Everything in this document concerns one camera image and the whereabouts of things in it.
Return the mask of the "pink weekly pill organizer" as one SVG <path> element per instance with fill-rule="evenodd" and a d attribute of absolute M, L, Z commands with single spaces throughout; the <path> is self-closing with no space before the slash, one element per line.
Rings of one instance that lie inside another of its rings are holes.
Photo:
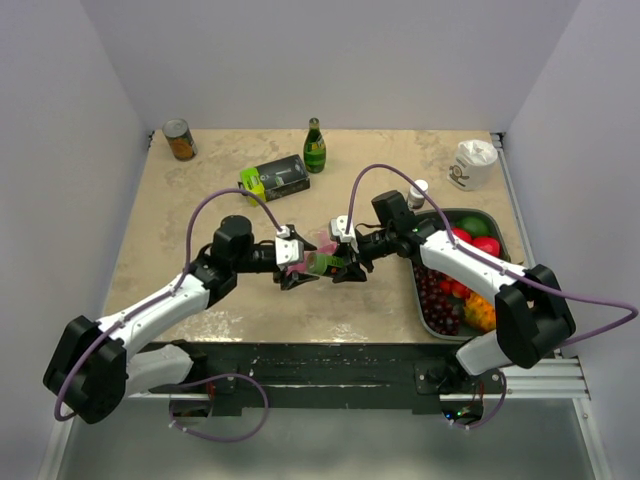
<path fill-rule="evenodd" d="M 332 255 L 332 253 L 336 249 L 336 243 L 329 238 L 329 235 L 327 233 L 317 231 L 314 234 L 313 240 L 315 241 L 315 245 L 317 246 L 317 249 L 304 250 L 304 261 L 300 264 L 292 265 L 286 268 L 284 271 L 289 271 L 289 272 L 299 271 L 299 272 L 308 273 L 306 271 L 306 259 L 311 252 L 326 253 L 326 254 Z"/>

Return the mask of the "green pill bottle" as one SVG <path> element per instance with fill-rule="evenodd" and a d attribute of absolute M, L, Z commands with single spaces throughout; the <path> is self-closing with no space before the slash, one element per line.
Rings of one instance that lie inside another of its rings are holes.
<path fill-rule="evenodd" d="M 344 267 L 344 261 L 326 253 L 311 252 L 306 259 L 306 271 L 309 274 L 335 277 Z"/>

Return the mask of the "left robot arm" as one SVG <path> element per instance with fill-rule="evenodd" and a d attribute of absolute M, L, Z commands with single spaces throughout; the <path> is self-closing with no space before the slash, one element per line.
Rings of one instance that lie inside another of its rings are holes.
<path fill-rule="evenodd" d="M 56 396 L 55 419 L 67 420 L 61 411 L 67 406 L 88 424 L 103 420 L 124 398 L 127 367 L 143 347 L 221 301 L 241 273 L 269 273 L 283 290 L 310 281 L 288 269 L 315 248 L 291 224 L 274 239 L 258 242 L 248 218 L 224 218 L 211 243 L 189 255 L 183 272 L 168 285 L 116 314 L 99 320 L 80 315 L 65 326 L 43 377 Z"/>

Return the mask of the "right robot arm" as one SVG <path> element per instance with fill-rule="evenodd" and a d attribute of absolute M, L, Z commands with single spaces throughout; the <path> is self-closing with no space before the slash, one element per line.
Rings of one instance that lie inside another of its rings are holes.
<path fill-rule="evenodd" d="M 335 282 L 363 282 L 374 261 L 396 254 L 459 281 L 495 310 L 495 330 L 464 343 L 446 367 L 452 390 L 469 392 L 482 373 L 495 368 L 514 364 L 529 369 L 575 333 L 573 316 L 549 268 L 526 269 L 450 236 L 446 216 L 410 211 L 397 191 L 375 197 L 372 205 L 381 227 L 370 234 L 357 233 L 345 215 L 329 223 L 330 237 L 338 245 L 335 253 L 344 261 Z"/>

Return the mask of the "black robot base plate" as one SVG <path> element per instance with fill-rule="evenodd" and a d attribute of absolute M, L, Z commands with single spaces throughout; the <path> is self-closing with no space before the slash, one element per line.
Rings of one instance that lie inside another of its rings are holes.
<path fill-rule="evenodd" d="M 193 370 L 153 393 L 209 398 L 216 416 L 263 405 L 438 415 L 503 391 L 496 369 L 472 378 L 453 367 L 450 344 L 176 344 L 194 355 Z"/>

